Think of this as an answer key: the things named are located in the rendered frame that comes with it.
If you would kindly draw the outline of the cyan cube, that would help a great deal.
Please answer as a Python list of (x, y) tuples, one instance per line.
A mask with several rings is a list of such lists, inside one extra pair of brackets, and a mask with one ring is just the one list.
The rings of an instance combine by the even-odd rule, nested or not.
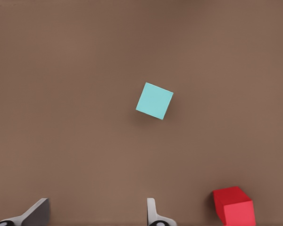
[(163, 120), (173, 94), (171, 91), (146, 82), (136, 110)]

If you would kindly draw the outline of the red cube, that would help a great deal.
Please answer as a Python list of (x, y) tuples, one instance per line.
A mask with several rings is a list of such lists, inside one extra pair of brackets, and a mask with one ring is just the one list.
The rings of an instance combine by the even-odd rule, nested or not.
[(238, 186), (213, 191), (215, 210), (224, 226), (255, 226), (253, 200)]

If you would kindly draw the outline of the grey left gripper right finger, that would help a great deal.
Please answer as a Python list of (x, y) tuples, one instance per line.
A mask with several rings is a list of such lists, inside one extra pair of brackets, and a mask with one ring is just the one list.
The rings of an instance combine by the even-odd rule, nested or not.
[(147, 226), (177, 226), (177, 223), (171, 218), (159, 215), (155, 199), (147, 198)]

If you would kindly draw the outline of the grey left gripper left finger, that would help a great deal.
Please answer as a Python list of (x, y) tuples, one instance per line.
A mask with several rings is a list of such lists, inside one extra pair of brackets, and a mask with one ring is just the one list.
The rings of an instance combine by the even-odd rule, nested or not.
[(48, 226), (50, 199), (41, 198), (22, 215), (0, 221), (0, 226)]

